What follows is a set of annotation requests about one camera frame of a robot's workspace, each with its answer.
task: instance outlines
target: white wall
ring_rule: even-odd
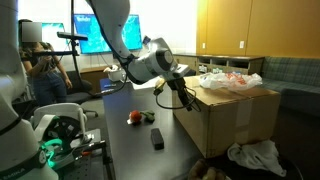
[[[91,13],[85,0],[75,0],[75,13]],[[66,32],[71,32],[71,0],[19,0],[18,19],[35,22],[62,22]],[[142,38],[163,37],[173,53],[196,52],[197,0],[131,0],[130,13],[139,14]],[[134,52],[142,55],[146,50]],[[62,64],[73,70],[71,56],[65,56]],[[86,67],[117,63],[112,54],[77,56],[79,70]]]

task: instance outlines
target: cloth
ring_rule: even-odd
[[[238,165],[249,169],[269,170],[281,177],[285,177],[287,171],[278,162],[279,153],[274,142],[270,140],[257,144],[243,145],[235,143],[228,149],[228,157]]]

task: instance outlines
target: red object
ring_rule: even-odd
[[[132,111],[129,116],[130,120],[135,123],[139,122],[142,118],[142,115],[137,110]]]

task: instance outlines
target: black table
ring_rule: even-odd
[[[105,85],[116,87],[105,88]],[[102,90],[116,89],[122,83],[101,79]],[[156,104],[153,89],[135,91],[131,83],[114,94],[103,97],[105,116],[117,180],[180,180],[187,175],[195,162],[203,158],[190,136],[177,121],[172,110]],[[172,93],[168,86],[160,94],[163,106],[172,105]],[[128,125],[129,113],[133,110],[153,110],[155,122]],[[163,150],[155,150],[151,142],[151,129],[159,128],[164,138]],[[249,170],[228,160],[227,156],[207,159],[210,166],[222,169],[232,180],[300,179],[296,169],[287,165],[287,177],[281,178],[263,170]]]

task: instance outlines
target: cardboard box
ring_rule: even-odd
[[[108,78],[108,74],[104,73],[103,70],[108,66],[100,66],[93,68],[83,68],[80,71],[81,78],[89,81],[92,84],[91,93],[101,92],[100,79]]]
[[[185,81],[196,91],[201,112],[178,109],[173,113],[205,158],[226,153],[233,143],[251,144],[273,135],[279,93],[257,87],[238,92],[211,90],[200,87],[199,76]],[[176,92],[172,98],[174,107],[182,106]]]

